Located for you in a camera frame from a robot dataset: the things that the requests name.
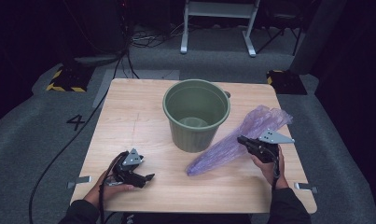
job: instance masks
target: purple plastic bag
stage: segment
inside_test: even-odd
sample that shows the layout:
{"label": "purple plastic bag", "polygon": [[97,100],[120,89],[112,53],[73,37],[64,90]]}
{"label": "purple plastic bag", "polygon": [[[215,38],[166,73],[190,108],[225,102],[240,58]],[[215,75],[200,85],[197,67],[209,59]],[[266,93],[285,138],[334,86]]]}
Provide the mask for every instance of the purple plastic bag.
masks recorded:
{"label": "purple plastic bag", "polygon": [[245,116],[238,128],[194,160],[187,168],[187,175],[203,174],[246,154],[246,147],[237,142],[239,135],[255,139],[268,129],[277,131],[291,122],[292,116],[284,110],[259,105]]}

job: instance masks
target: sleeve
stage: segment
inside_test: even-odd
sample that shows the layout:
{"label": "sleeve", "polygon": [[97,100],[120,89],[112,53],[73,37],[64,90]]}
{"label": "sleeve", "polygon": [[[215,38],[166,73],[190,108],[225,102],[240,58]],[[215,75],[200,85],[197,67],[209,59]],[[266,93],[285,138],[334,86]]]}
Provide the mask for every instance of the sleeve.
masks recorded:
{"label": "sleeve", "polygon": [[306,224],[311,223],[311,217],[291,188],[277,189],[272,192],[268,223]]}
{"label": "sleeve", "polygon": [[59,224],[85,223],[95,224],[100,212],[91,203],[85,200],[76,200],[71,203],[65,217]]}

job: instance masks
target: bucket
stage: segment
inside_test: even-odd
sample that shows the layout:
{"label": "bucket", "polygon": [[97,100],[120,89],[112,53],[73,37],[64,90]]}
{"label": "bucket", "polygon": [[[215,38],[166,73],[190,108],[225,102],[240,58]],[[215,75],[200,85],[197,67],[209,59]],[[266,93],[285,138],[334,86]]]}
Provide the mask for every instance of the bucket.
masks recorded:
{"label": "bucket", "polygon": [[211,145],[218,127],[228,117],[230,101],[217,85],[188,79],[168,89],[163,110],[175,145],[186,152],[200,152]]}

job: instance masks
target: light wood surface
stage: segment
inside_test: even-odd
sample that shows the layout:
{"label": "light wood surface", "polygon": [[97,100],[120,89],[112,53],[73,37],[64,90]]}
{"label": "light wood surface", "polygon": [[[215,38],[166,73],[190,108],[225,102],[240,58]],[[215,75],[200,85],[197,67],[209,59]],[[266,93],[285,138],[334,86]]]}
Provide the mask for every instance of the light wood surface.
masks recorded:
{"label": "light wood surface", "polygon": [[[80,176],[92,176],[92,182],[78,184],[72,201],[85,196],[120,152],[136,148],[144,156],[144,162],[135,172],[156,175],[142,189],[121,193],[109,201],[105,205],[106,210],[268,213],[271,186],[250,160],[249,154],[205,174],[186,175],[186,167],[200,153],[187,153],[173,143],[162,99],[174,83],[171,80],[124,78],[112,81],[80,173]],[[238,127],[246,114],[258,105],[280,108],[270,85],[216,84],[230,92],[231,107],[230,115],[219,127],[213,144]],[[279,133],[290,136],[287,126]],[[295,146],[282,144],[281,147],[289,186],[293,188],[294,182],[307,183]],[[307,211],[314,213],[316,204],[312,193],[299,189],[294,191]]]}

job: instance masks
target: black base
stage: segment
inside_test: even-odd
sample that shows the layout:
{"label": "black base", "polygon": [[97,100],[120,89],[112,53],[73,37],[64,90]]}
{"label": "black base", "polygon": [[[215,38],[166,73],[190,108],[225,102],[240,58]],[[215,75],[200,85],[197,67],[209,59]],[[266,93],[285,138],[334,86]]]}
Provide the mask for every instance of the black base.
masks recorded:
{"label": "black base", "polygon": [[267,72],[266,77],[277,94],[307,95],[299,75],[289,71],[271,70]]}
{"label": "black base", "polygon": [[54,75],[47,91],[87,91],[94,67],[79,67],[77,70],[63,66]]}

